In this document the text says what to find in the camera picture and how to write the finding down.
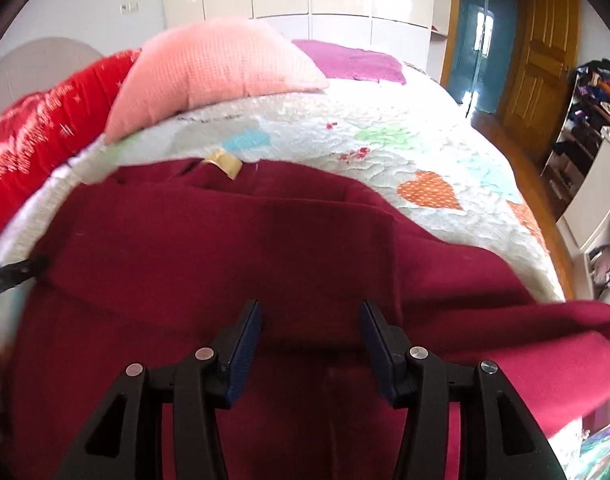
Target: wall socket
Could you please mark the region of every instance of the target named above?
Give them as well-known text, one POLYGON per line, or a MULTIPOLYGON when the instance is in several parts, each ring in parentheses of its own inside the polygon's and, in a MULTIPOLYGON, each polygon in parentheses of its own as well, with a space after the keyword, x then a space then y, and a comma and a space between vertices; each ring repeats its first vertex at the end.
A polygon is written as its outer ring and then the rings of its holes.
POLYGON ((129 2, 128 4, 122 4, 120 6, 120 13, 127 14, 128 12, 136 12, 138 10, 137 2, 129 2))

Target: yellow tag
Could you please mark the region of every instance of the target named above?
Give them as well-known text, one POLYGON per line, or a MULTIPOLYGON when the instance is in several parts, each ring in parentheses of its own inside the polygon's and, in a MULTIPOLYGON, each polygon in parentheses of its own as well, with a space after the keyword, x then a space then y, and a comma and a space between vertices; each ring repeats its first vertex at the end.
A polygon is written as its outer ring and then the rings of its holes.
POLYGON ((222 171, 227 173, 227 176, 231 180, 234 180, 238 176, 238 172, 243 167, 241 160, 237 159, 231 153, 227 153, 222 148, 218 148, 211 153, 210 156, 206 156, 202 164, 216 164, 222 171))

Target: patterned bedspread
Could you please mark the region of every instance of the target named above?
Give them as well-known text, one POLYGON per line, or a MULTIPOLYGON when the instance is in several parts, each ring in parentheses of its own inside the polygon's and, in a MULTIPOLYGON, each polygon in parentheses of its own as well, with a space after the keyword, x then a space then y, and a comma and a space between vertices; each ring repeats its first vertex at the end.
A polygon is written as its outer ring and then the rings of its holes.
MULTIPOLYGON (((319 94, 221 103, 116 145, 99 139, 56 170, 16 215, 0 237, 0 264, 29 253, 79 182, 102 180, 117 166, 224 148, 244 161, 292 160, 360 180, 438 238, 504 258, 537 300, 562 300, 542 234, 507 160, 472 129, 443 88, 412 69, 405 77, 405 86, 331 80, 319 94)), ((21 288, 0 296, 3 344, 13 341, 23 295, 21 288)), ((578 455, 581 429, 576 421, 552 440, 563 464, 578 455)))

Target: orange polka dot heart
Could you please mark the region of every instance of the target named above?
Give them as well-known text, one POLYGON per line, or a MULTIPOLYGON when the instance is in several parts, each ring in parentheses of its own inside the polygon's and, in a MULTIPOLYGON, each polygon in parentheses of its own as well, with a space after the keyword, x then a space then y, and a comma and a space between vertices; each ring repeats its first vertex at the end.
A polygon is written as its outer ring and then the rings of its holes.
POLYGON ((416 179, 399 184, 397 192, 408 202, 420 207, 463 211, 453 188, 433 171, 417 171, 416 179))

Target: pillow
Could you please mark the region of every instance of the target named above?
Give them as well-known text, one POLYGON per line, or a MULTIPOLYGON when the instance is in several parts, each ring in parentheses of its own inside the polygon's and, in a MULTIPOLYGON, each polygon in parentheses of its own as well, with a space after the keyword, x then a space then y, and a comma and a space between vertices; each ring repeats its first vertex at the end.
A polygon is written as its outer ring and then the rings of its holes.
POLYGON ((51 171, 98 137, 138 50, 99 59, 0 115, 0 232, 51 171))
POLYGON ((406 84, 403 67, 395 57, 359 48, 347 48, 317 40, 294 40, 316 66, 334 79, 380 81, 381 79, 406 84))
POLYGON ((145 44, 109 114, 106 140, 221 101, 328 85, 314 62, 265 22, 193 23, 145 44))

